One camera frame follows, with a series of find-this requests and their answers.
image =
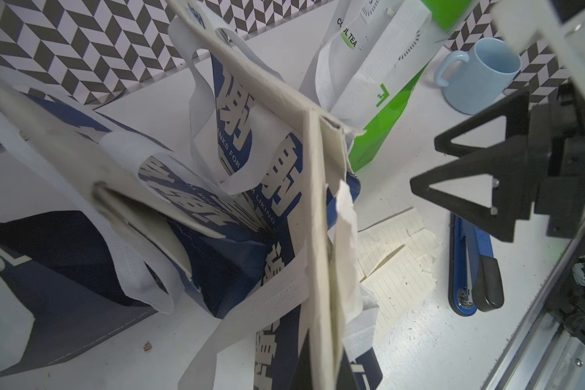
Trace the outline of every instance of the white floor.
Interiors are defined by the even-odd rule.
[[[334,8],[335,1],[248,43],[297,88]],[[515,243],[493,240],[505,287],[505,306],[470,318],[452,312],[447,302],[449,213],[415,197],[409,189],[412,176],[452,159],[434,150],[433,137],[466,118],[444,102],[431,82],[438,61],[447,52],[441,51],[427,67],[382,149],[358,172],[362,181],[362,193],[356,202],[359,229],[413,205],[426,227],[442,242],[434,265],[437,288],[375,348],[384,376],[381,389],[479,389],[567,243],[545,237],[544,217],[518,223]],[[210,61],[203,61],[198,68],[208,71]],[[190,73],[184,70],[100,112],[165,144],[178,145],[188,123],[192,85]],[[490,123],[468,141],[476,145],[496,143],[502,139],[502,126],[501,122]],[[216,150],[214,139],[213,134],[209,147]],[[441,189],[482,204],[490,202],[489,177],[449,182]],[[175,389],[190,359],[217,323],[186,298],[172,316],[154,315],[68,363],[0,378],[0,389]],[[149,353],[143,351],[147,341],[153,346]],[[216,388],[251,388],[253,349],[250,336],[219,355],[225,361],[221,366],[225,372],[217,377]]]

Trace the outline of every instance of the green logo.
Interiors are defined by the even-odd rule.
[[[351,49],[355,49],[358,43],[358,40],[353,36],[351,32],[349,32],[349,28],[345,28],[343,32],[340,33],[340,36],[343,37],[344,43],[347,44]]]
[[[379,107],[385,99],[387,99],[390,96],[390,93],[388,92],[388,90],[385,88],[385,86],[383,86],[383,84],[381,84],[381,89],[384,91],[383,94],[379,94],[377,95],[378,98],[380,98],[379,103],[377,103],[377,107]]]

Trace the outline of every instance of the chevron patterned wall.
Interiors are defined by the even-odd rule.
[[[445,46],[453,51],[468,51],[480,38],[502,39],[490,15],[494,3],[497,2],[498,0],[481,0]],[[522,53],[521,59],[522,70],[507,87],[506,94],[528,85],[531,105],[546,103],[549,98],[556,97],[557,87],[568,81],[569,72],[559,64],[544,41],[532,44]]]
[[[314,4],[205,1],[241,36]],[[0,0],[0,65],[99,106],[184,63],[167,35],[174,16],[164,0]]]

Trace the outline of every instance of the torn paper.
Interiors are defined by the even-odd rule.
[[[415,208],[407,210],[358,233],[360,280],[368,277],[387,256],[406,245],[414,258],[436,249],[436,235],[425,229]]]
[[[426,266],[432,258],[428,256],[424,261]],[[407,247],[367,277],[362,285],[375,294],[379,303],[374,344],[381,341],[402,315],[422,302],[436,283]]]
[[[361,285],[358,285],[358,290],[362,298],[362,312],[347,324],[343,337],[343,347],[349,361],[372,348],[379,313],[379,304],[374,294]]]
[[[340,182],[340,191],[335,196],[337,220],[334,236],[334,264],[338,295],[342,302],[345,323],[362,312],[362,295],[359,278],[356,275],[356,240],[358,233],[358,216],[353,210],[353,199],[349,185]]]
[[[416,258],[416,261],[421,265],[423,271],[432,273],[432,266],[436,263],[435,257],[423,254],[421,257]]]

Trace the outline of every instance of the stapler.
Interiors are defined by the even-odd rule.
[[[503,282],[499,262],[491,249],[490,235],[465,219],[451,214],[448,298],[460,316],[476,310],[503,306]]]

